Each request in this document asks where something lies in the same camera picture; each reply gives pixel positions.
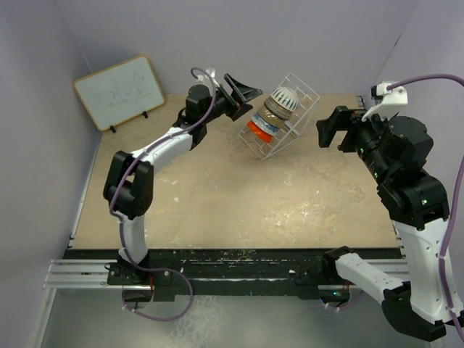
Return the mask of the black glossy bowl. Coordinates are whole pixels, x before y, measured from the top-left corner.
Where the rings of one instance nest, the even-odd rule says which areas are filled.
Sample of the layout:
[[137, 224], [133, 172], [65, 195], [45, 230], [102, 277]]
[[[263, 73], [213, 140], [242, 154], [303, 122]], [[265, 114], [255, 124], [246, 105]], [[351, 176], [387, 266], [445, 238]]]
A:
[[271, 111], [268, 109], [260, 108], [257, 111], [257, 114], [269, 125], [272, 125], [273, 127], [279, 129], [282, 128], [285, 125], [285, 120], [281, 119], [280, 117], [274, 115]]

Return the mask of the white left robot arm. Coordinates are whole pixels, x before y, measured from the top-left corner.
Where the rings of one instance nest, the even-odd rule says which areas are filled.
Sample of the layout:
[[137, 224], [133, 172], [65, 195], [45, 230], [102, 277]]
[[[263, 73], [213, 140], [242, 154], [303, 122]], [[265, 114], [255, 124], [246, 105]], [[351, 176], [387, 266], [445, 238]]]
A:
[[149, 277], [144, 217], [154, 198], [154, 177], [164, 166], [192, 149], [207, 135], [207, 124], [225, 115], [238, 120], [252, 109], [250, 102], [262, 95], [252, 88], [224, 76], [231, 87], [226, 91], [204, 70], [190, 87], [185, 106], [169, 130], [149, 145], [128, 153], [118, 151], [112, 158], [103, 196], [110, 214], [117, 218], [121, 247], [120, 257], [128, 262], [123, 274], [133, 284]]

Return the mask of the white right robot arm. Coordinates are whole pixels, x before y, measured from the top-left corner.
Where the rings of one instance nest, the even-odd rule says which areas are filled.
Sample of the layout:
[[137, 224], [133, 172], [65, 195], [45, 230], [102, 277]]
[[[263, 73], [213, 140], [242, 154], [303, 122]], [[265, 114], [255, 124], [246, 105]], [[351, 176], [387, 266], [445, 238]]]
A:
[[323, 255], [329, 283], [349, 281], [374, 298], [397, 332], [432, 342], [449, 325], [463, 326], [444, 238], [451, 223], [447, 192], [424, 165], [434, 142], [426, 126], [411, 117], [364, 120], [364, 111], [338, 106], [316, 123], [318, 144], [328, 147], [345, 132], [339, 150], [356, 153], [376, 181], [376, 191], [399, 235], [409, 278], [402, 280], [342, 246]]

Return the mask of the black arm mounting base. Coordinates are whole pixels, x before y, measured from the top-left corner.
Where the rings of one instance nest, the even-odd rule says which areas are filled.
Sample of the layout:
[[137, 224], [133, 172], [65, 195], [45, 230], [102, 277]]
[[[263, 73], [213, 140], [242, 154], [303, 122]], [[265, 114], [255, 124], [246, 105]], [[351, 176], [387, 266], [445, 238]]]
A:
[[109, 260], [107, 285], [147, 294], [158, 301], [178, 295], [339, 298], [342, 280], [323, 275], [325, 249], [151, 249], [145, 267], [159, 268], [150, 280], [119, 263], [110, 249], [69, 249], [66, 260]]

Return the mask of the orange plastic bowl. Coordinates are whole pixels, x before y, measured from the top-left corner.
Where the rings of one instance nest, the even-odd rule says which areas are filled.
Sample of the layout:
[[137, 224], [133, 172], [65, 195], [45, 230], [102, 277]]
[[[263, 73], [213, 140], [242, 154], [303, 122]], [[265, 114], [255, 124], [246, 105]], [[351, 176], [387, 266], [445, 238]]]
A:
[[249, 121], [247, 123], [247, 127], [250, 129], [251, 132], [253, 132], [256, 137], [264, 141], [265, 143], [270, 143], [272, 140], [272, 136], [262, 129], [260, 129], [256, 124], [254, 124], [252, 121]]

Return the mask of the beige bowl dark rim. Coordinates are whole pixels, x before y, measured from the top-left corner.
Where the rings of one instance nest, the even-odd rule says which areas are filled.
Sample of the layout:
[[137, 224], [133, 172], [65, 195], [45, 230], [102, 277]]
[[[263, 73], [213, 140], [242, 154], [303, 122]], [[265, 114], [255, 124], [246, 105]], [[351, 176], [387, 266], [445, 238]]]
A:
[[270, 97], [264, 101], [263, 105], [272, 115], [280, 118], [281, 120], [289, 120], [293, 114], [291, 110], [282, 107]]

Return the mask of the white bowl orange rim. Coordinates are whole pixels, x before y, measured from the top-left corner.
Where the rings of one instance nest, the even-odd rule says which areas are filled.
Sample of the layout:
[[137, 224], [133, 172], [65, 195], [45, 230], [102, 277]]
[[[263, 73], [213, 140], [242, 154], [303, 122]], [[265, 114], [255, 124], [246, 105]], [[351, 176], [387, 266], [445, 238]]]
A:
[[270, 97], [282, 108], [295, 112], [299, 106], [300, 99], [298, 95], [290, 88], [285, 86], [277, 87], [270, 95]]

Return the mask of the blue floral ceramic bowl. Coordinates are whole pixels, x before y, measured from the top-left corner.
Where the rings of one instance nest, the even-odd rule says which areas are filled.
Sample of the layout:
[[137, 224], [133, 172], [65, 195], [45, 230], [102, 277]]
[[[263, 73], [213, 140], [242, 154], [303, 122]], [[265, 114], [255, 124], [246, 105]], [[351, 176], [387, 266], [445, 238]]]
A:
[[258, 113], [254, 113], [251, 116], [251, 121], [263, 132], [276, 136], [278, 134], [278, 128], [266, 122]]

